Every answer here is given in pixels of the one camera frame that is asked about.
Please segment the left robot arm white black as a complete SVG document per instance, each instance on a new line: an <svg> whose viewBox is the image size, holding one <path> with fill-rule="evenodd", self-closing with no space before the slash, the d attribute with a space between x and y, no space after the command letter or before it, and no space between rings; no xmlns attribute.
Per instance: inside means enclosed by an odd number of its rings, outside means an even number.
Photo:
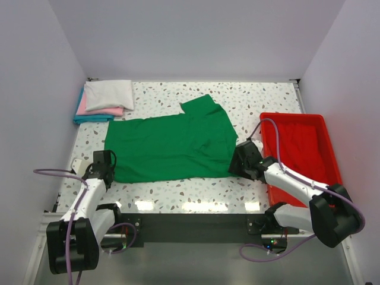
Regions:
<svg viewBox="0 0 380 285"><path fill-rule="evenodd" d="M97 267L100 243L121 218L117 203L101 204L111 187L116 168L112 150L95 151L90 163L74 159L69 173L78 177L81 188L69 210L46 228L50 271L53 274L93 270Z"/></svg>

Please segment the green t shirt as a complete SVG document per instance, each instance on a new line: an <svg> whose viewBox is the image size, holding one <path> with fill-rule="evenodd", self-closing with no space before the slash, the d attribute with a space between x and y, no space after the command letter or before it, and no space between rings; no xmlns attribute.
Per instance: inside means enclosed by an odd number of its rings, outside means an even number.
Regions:
<svg viewBox="0 0 380 285"><path fill-rule="evenodd" d="M208 94L180 107L178 115L109 122L104 147L116 154L115 181L230 175L238 135L227 112Z"/></svg>

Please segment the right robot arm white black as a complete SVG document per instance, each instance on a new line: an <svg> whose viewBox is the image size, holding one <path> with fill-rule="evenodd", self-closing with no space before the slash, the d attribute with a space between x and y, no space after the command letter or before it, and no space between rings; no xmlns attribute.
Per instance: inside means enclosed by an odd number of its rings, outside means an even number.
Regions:
<svg viewBox="0 0 380 285"><path fill-rule="evenodd" d="M306 230L324 245L334 248L365 226L363 214L343 185L317 182L273 157L263 157L252 141L235 148L229 172L279 188L304 204L304 207L295 207L279 202L269 208L265 215L275 227Z"/></svg>

